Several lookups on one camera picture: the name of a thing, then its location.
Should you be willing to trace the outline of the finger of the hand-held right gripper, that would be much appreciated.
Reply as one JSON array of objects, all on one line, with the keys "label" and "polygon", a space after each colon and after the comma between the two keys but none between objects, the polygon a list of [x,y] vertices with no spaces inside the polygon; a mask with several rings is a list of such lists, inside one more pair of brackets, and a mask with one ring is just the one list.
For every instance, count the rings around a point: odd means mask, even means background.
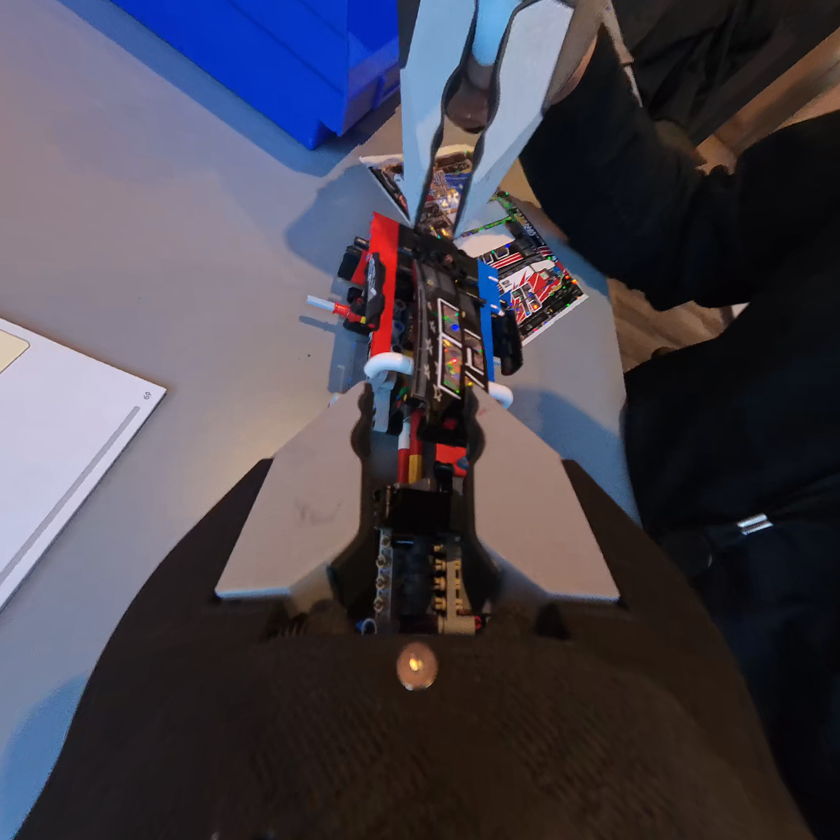
[{"label": "finger of the hand-held right gripper", "polygon": [[421,222],[447,97],[466,63],[476,15],[476,1],[399,3],[402,194],[414,227]]},{"label": "finger of the hand-held right gripper", "polygon": [[490,75],[488,121],[461,193],[456,238],[466,235],[537,128],[573,14],[554,1],[523,3],[512,13]]}]

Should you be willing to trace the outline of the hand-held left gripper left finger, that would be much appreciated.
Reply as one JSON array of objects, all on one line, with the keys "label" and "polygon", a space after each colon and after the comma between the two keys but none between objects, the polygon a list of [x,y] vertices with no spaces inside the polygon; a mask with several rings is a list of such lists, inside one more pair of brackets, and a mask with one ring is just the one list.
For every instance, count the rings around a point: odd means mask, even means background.
[{"label": "hand-held left gripper left finger", "polygon": [[217,597],[333,597],[329,567],[361,526],[371,406],[371,387],[357,384],[276,451],[216,583]]}]

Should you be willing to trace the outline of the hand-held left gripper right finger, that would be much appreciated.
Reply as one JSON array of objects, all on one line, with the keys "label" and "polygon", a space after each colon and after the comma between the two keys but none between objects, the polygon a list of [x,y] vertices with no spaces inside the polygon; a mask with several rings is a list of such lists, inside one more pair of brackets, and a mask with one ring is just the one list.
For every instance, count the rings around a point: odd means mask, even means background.
[{"label": "hand-held left gripper right finger", "polygon": [[497,601],[618,601],[561,456],[486,391],[469,396],[469,493]]}]

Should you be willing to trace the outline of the black starred brick panel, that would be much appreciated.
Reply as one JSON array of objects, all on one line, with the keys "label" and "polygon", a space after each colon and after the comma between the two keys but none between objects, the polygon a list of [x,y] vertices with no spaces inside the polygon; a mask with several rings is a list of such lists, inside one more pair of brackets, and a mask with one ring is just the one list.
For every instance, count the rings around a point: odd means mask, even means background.
[{"label": "black starred brick panel", "polygon": [[464,433],[470,390],[489,391],[478,281],[454,266],[413,263],[416,316],[410,396],[424,409],[426,438],[454,443]]}]

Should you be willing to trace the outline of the toy brick car model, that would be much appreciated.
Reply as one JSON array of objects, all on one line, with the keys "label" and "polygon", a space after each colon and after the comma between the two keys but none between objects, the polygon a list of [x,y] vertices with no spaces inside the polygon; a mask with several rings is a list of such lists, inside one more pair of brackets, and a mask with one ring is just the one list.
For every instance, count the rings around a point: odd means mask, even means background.
[{"label": "toy brick car model", "polygon": [[464,433],[454,443],[426,438],[424,409],[411,399],[416,316],[415,260],[454,266],[478,281],[489,391],[502,406],[509,388],[497,381],[522,367],[516,317],[501,299],[496,272],[447,240],[375,213],[367,239],[348,246],[338,276],[350,284],[345,303],[310,297],[364,336],[364,377],[372,391],[371,432],[396,437],[384,478],[363,475],[360,532],[329,567],[336,596],[360,634],[468,635],[490,618],[499,574],[479,552],[469,493],[469,396]]}]

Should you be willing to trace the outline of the person's right hand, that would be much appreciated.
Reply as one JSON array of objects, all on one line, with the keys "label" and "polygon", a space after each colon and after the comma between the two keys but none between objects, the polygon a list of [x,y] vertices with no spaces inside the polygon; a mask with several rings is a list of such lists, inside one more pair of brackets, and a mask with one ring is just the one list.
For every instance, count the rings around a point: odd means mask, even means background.
[{"label": "person's right hand", "polygon": [[454,91],[448,96],[445,115],[470,134],[479,134],[489,120],[492,65],[482,65],[472,55],[459,72]]}]

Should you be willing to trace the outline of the black jacket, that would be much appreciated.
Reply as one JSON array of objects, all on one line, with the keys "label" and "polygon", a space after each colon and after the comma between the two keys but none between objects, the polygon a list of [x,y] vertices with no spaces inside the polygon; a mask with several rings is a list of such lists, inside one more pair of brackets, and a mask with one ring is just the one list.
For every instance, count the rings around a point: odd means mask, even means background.
[{"label": "black jacket", "polygon": [[838,1],[616,1],[645,108],[698,144],[838,29]]}]

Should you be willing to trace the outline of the blue plastic bin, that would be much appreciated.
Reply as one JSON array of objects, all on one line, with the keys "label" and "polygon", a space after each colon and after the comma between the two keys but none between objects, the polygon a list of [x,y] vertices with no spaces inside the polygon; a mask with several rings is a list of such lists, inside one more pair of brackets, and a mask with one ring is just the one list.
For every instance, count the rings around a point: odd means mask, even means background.
[{"label": "blue plastic bin", "polygon": [[400,86],[396,2],[114,4],[309,150]]}]

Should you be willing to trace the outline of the holographic sticker sheet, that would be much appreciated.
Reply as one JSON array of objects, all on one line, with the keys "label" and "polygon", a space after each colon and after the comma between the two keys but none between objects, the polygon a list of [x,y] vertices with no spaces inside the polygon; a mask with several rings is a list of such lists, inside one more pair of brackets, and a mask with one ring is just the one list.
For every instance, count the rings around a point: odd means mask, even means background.
[{"label": "holographic sticker sheet", "polygon": [[459,198],[473,168],[472,156],[464,145],[450,145],[437,154],[419,227],[453,241],[467,256],[496,272],[500,297],[514,311],[521,342],[526,344],[586,295],[508,192],[497,190],[465,232],[455,236]]}]

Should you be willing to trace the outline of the open instruction booklet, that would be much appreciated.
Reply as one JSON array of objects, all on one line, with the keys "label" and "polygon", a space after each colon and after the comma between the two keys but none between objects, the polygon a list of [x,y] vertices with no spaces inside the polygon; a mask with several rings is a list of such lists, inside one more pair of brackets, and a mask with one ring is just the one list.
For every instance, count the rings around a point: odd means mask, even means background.
[{"label": "open instruction booklet", "polygon": [[1,320],[1,607],[165,395]]}]

